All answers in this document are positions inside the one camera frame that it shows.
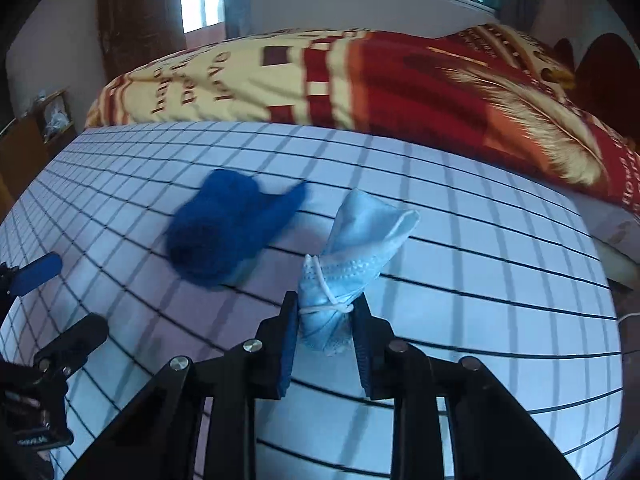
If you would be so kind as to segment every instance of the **wooden furniture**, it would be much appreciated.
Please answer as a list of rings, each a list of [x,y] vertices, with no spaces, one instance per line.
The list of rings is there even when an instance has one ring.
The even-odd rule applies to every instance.
[[[73,121],[45,142],[45,110],[61,98],[66,114],[65,91],[60,90],[37,103],[22,118],[14,119],[0,132],[0,218],[4,219],[29,184],[66,145],[76,138]]]

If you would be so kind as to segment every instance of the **blanket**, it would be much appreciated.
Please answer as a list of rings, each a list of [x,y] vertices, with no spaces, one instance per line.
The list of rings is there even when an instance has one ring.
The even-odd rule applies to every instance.
[[[155,60],[111,81],[87,127],[313,124],[469,156],[640,210],[638,156],[565,95],[544,45],[488,24],[444,38],[284,30]]]

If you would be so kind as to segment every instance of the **white wall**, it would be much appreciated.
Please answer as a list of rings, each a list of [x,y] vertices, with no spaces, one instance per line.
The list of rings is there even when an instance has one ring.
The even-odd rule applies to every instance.
[[[96,0],[42,0],[6,57],[14,113],[20,115],[40,90],[68,88],[76,130],[106,84],[98,44]]]
[[[541,0],[531,31],[551,46],[567,38],[574,48],[576,66],[593,40],[606,32],[619,35],[640,59],[640,49],[607,0]]]
[[[281,28],[373,28],[436,38],[481,23],[490,12],[456,0],[253,0],[254,33]]]

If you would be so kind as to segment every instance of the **mask ear loop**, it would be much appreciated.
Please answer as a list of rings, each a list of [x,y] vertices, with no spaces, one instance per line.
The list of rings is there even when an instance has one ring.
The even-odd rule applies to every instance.
[[[316,271],[316,277],[318,278],[318,283],[322,292],[331,303],[330,305],[320,305],[320,306],[306,306],[304,308],[299,309],[299,314],[312,314],[314,312],[341,312],[343,314],[348,314],[353,310],[352,303],[340,303],[335,299],[333,293],[329,290],[329,286],[326,284],[324,280],[324,276],[322,275],[322,269],[320,267],[320,259],[317,256],[311,256],[311,262],[313,263],[314,269]]]

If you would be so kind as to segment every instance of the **grid pattern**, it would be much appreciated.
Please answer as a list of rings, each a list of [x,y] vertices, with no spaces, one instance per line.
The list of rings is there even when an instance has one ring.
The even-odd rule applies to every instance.
[[[252,175],[272,193],[305,179],[309,197],[244,283],[211,292],[171,270],[162,232],[215,168]],[[430,356],[480,358],[583,479],[603,479],[620,421],[620,339],[606,278],[569,199],[394,139],[223,122],[87,130],[0,226],[0,254],[11,266],[47,251],[63,258],[59,277],[12,306],[0,329],[5,359],[30,364],[89,312],[109,320],[110,338],[70,380],[76,440],[52,453],[58,478],[171,357],[218,356],[274,316],[296,288],[303,256],[319,253],[355,187],[421,216],[367,289],[372,313]],[[293,377],[284,400],[257,406],[258,475],[388,477],[392,405],[364,399],[353,353],[325,358],[299,345]]]

